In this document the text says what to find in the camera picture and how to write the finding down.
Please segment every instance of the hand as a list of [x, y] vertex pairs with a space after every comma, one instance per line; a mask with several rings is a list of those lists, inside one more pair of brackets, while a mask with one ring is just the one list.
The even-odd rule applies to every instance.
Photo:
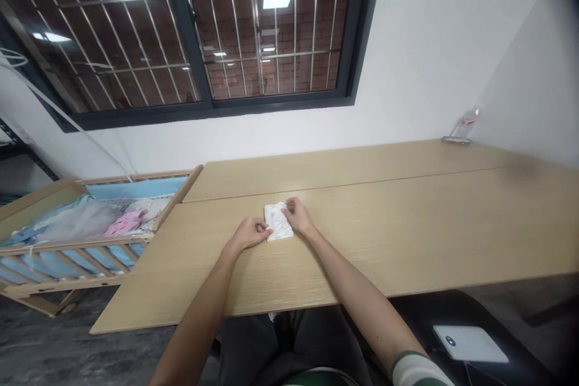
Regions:
[[315, 225], [309, 216], [308, 209], [297, 197], [289, 198], [285, 204], [288, 208], [287, 210], [282, 209], [282, 213], [294, 229], [297, 229], [306, 236], [315, 230]]
[[227, 245], [234, 247], [240, 253], [248, 247], [261, 243], [272, 233], [273, 230], [267, 229], [263, 219], [246, 217], [241, 221]]

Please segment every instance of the cable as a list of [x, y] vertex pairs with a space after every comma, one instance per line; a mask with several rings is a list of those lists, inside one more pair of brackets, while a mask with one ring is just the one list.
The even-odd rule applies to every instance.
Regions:
[[[15, 54], [15, 55], [6, 55], [3, 53], [4, 51], [7, 51], [7, 52]], [[9, 50], [8, 48], [2, 48], [2, 47], [0, 47], [0, 59], [19, 59], [20, 63], [10, 63], [10, 61], [8, 61], [8, 64], [10, 64], [12, 66], [12, 68], [17, 68], [18, 66], [24, 66], [28, 63], [28, 59], [25, 56], [23, 56], [22, 54], [20, 54], [19, 52]]]
[[[12, 53], [14, 55], [5, 55], [4, 52], [9, 52], [9, 53]], [[22, 65], [25, 65], [28, 63], [28, 59], [25, 56], [23, 56], [22, 54], [20, 54], [16, 51], [12, 51], [12, 50], [9, 50], [7, 48], [2, 48], [2, 47], [0, 47], [0, 54], [1, 54], [0, 59], [19, 59], [20, 60], [19, 63], [11, 64], [10, 61], [8, 61], [8, 65], [0, 63], [0, 66], [3, 68], [6, 68], [9, 71], [12, 71], [14, 74], [16, 74], [16, 76], [19, 77], [24, 82], [24, 84], [26, 84], [30, 88], [30, 90], [32, 90], [42, 101], [44, 101], [50, 107], [52, 107], [52, 109], [54, 109], [60, 116], [65, 118], [65, 120], [67, 120], [68, 123], [70, 123], [70, 125], [72, 125], [74, 128], [76, 128], [80, 133], [84, 134], [88, 138], [88, 140], [90, 140], [91, 142], [93, 142], [93, 144], [96, 145], [97, 148], [99, 148], [102, 152], [107, 154], [116, 164], [118, 164], [122, 168], [123, 172], [125, 172], [125, 176], [129, 180], [129, 182], [133, 182], [133, 179], [131, 178], [130, 172], [114, 155], [112, 155], [110, 152], [108, 152], [104, 148], [104, 146], [102, 146], [96, 139], [94, 139], [87, 131], [83, 130], [80, 125], [78, 125], [65, 112], [63, 112], [59, 106], [54, 104], [54, 102], [52, 102], [52, 100], [50, 100], [35, 85], [33, 85], [30, 82], [30, 80], [28, 80], [26, 77], [24, 77], [19, 71], [15, 70], [16, 67], [22, 66]]]

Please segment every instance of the window frame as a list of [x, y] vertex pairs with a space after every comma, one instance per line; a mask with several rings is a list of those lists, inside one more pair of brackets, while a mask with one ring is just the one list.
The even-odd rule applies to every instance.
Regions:
[[[335, 89], [230, 100], [212, 98], [209, 77], [195, 31], [194, 13], [188, 0], [172, 0], [172, 4], [183, 46], [191, 64], [191, 74], [201, 97], [199, 102], [72, 113], [2, 13], [0, 41], [6, 48], [21, 52], [29, 59], [29, 63], [19, 70], [85, 130], [354, 105], [376, 0], [348, 0]], [[76, 131], [50, 106], [42, 100], [41, 103], [65, 133]]]

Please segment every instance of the concrete floor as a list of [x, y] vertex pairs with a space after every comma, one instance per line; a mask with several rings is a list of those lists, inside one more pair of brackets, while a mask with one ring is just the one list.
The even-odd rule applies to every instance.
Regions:
[[[174, 327], [92, 336], [88, 331], [116, 288], [87, 290], [77, 308], [57, 318], [0, 297], [0, 384], [144, 385]], [[568, 372], [574, 315], [535, 329], [521, 316], [579, 292], [576, 276], [527, 280], [466, 289], [555, 375]], [[215, 385], [219, 362], [210, 357], [200, 384]]]
[[[0, 297], [0, 385], [144, 385], [174, 327], [89, 335], [116, 288], [87, 290], [77, 308], [45, 315]], [[214, 385], [210, 358], [201, 385]]]

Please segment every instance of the t-shirt sleeve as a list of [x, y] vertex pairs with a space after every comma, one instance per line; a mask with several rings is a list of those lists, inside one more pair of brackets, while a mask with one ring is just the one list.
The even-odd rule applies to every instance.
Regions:
[[425, 355], [405, 352], [392, 369], [394, 386], [454, 386], [438, 365]]

